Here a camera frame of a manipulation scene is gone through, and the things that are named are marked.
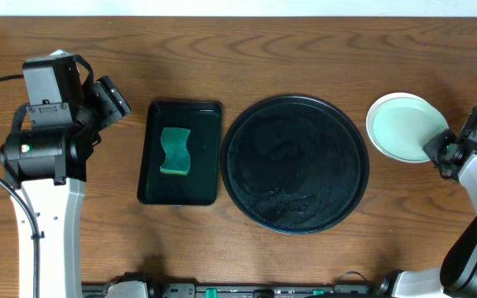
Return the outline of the light green plate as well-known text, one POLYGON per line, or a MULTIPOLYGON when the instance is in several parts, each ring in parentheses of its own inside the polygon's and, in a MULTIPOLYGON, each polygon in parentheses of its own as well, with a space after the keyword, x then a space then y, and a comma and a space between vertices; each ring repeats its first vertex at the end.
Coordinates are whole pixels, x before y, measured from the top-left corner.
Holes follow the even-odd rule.
POLYGON ((422 147, 447 128, 448 122, 436 108, 408 98, 382 104, 373 119, 378 144, 391 155, 414 163, 430 160, 422 147))

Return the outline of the white plate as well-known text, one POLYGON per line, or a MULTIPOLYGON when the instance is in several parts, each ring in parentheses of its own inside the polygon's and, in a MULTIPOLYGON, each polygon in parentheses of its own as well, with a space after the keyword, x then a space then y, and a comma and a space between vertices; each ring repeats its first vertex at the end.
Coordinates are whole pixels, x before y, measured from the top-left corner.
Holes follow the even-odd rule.
POLYGON ((408 98, 408 99, 415 99, 417 101, 427 103, 427 101, 415 94, 410 94, 410 93, 405 93, 405 92, 393 92, 389 94, 385 94, 378 98, 369 108, 366 118, 365 118, 365 127, 366 127, 366 132, 368 134, 368 137, 370 141, 373 143, 373 145, 376 147, 378 151, 383 153, 385 156, 390 157, 396 161, 400 162, 405 162, 405 163, 414 163, 414 161, 409 161, 409 160, 404 160, 401 158, 398 158, 394 155, 391 155, 388 151, 384 150, 376 141, 373 133, 373 119, 375 116, 375 113, 377 110, 380 108, 380 106, 388 101, 392 101, 395 99, 400 99, 400 98, 408 98))

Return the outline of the green sponge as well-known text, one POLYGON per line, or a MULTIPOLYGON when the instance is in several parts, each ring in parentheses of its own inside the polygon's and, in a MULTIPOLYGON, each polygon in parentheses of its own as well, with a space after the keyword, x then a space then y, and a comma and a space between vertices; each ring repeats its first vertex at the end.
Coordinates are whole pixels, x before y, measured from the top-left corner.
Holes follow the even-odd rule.
POLYGON ((190 129, 164 127, 161 133, 161 147, 165 160, 160 165, 160 172, 166 175, 188 175, 191 158, 187 148, 190 129))

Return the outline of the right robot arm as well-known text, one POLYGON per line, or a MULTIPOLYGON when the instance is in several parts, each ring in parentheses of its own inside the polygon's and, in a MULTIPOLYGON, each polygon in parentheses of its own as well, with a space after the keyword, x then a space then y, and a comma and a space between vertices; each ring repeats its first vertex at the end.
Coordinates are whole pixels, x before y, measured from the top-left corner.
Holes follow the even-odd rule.
POLYGON ((383 297, 477 297, 477 148, 446 129, 425 144, 423 151, 438 169, 458 171, 457 181, 467 190, 476 216, 440 267, 419 272, 392 272, 376 294, 383 297))

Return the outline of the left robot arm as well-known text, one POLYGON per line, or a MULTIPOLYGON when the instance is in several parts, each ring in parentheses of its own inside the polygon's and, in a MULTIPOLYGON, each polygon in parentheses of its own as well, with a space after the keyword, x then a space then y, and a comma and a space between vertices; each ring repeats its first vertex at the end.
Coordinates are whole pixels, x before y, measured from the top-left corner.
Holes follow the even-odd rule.
POLYGON ((107 76, 57 50, 22 65, 28 102, 0 148, 18 226, 19 295, 81 297, 80 214, 100 131, 132 111, 107 76))

